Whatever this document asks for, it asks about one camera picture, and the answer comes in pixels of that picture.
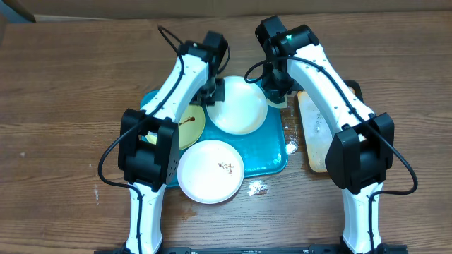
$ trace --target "black cable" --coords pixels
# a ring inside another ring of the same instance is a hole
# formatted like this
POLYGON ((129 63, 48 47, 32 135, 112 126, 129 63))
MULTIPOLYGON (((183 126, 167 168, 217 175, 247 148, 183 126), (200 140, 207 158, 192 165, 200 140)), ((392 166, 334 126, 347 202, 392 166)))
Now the black cable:
POLYGON ((229 45, 227 46, 227 59, 226 59, 226 62, 225 62, 225 64, 217 71, 217 75, 218 74, 220 74, 220 73, 222 73, 225 69, 226 69, 226 66, 227 66, 227 63, 229 63, 229 59, 231 58, 231 48, 229 48, 229 45))
POLYGON ((178 42, 182 43, 182 41, 179 38, 177 38, 176 35, 172 34, 168 29, 166 29, 160 25, 158 26, 158 31, 160 32, 160 34, 162 34, 163 38, 165 38, 165 40, 168 42, 168 44, 171 46, 171 48, 173 48, 173 50, 176 52, 177 57, 179 57, 179 60, 181 62, 181 72, 179 73, 179 76, 177 77, 176 83, 173 85, 173 87, 168 92, 168 94, 163 98, 163 100, 157 105, 157 107, 154 110, 152 110, 152 112, 150 114, 148 114, 146 116, 146 118, 144 118, 143 120, 139 121, 137 124, 132 126, 132 128, 130 128, 124 134, 120 135, 105 150, 104 154, 101 156, 101 158, 99 160, 99 165, 97 166, 97 173, 99 174, 99 178, 104 183, 111 185, 111 186, 116 186, 116 187, 121 187, 121 188, 129 188, 131 190, 134 190, 136 192, 136 194, 138 195, 138 197, 137 197, 137 199, 138 199, 138 217, 137 217, 137 225, 136 225, 136 238, 138 241, 138 253, 139 254, 142 254, 140 225, 141 225, 141 212, 142 212, 142 208, 143 208, 143 196, 141 195, 140 190, 137 189, 137 187, 135 187, 133 185, 124 184, 124 183, 115 183, 115 182, 107 180, 102 173, 102 166, 103 166, 104 161, 107 158, 108 154, 121 142, 122 139, 124 139, 126 136, 130 135, 130 133, 134 132, 137 128, 140 128, 148 119, 150 119, 152 116, 154 116, 155 113, 157 113, 157 111, 159 111, 163 107, 165 102, 171 97, 172 93, 176 90, 178 84, 180 83, 182 77, 184 76, 184 68, 185 68, 184 60, 182 59, 182 56, 180 55, 176 46, 170 41, 170 39, 168 39, 168 37, 164 34, 163 31, 167 32, 169 35, 171 35, 173 38, 175 38, 178 42))
POLYGON ((296 56, 279 56, 279 57, 275 57, 274 59, 267 59, 264 61, 260 61, 256 64, 254 64, 246 73, 245 73, 245 81, 247 83, 256 83, 259 80, 261 80, 263 78, 263 75, 261 75, 259 78, 255 79, 255 80, 248 80, 248 75, 257 67, 264 65, 266 63, 270 63, 272 61, 283 61, 283 60, 295 60, 295 61, 301 61, 302 63, 305 63, 307 65, 313 66, 314 68, 317 69, 318 72, 322 72, 333 84, 333 86, 335 87, 335 89, 338 91, 339 95, 342 97, 344 103, 347 105, 347 107, 350 109, 350 111, 353 113, 353 115, 360 121, 362 122, 369 130, 370 132, 375 135, 379 140, 381 140, 392 152, 393 154, 402 162, 402 164, 408 169, 408 171, 410 172, 410 175, 412 177, 412 181, 413 181, 413 187, 410 190, 406 190, 406 191, 399 191, 399 190, 380 190, 377 191, 375 193, 372 193, 369 196, 369 235, 370 235, 370 243, 371 243, 371 251, 373 253, 375 252, 375 246, 374 246, 374 235, 372 233, 372 202, 374 201, 374 197, 376 195, 380 195, 380 194, 391 194, 391 195, 409 195, 411 193, 414 193, 417 190, 417 177, 416 177, 416 173, 415 171, 412 169, 412 167, 410 166, 410 164, 407 162, 407 160, 399 153, 399 151, 397 151, 397 149, 394 148, 394 146, 392 146, 382 135, 380 135, 380 133, 378 133, 374 128, 372 128, 356 111, 356 109, 352 106, 352 104, 350 103, 350 101, 347 99, 347 97, 345 96, 344 92, 340 89, 339 85, 336 83, 336 81, 334 80, 334 78, 330 75, 330 73, 328 71, 325 70, 324 67, 319 66, 318 64, 315 64, 314 62, 311 62, 309 60, 303 59, 303 58, 299 58, 296 56))

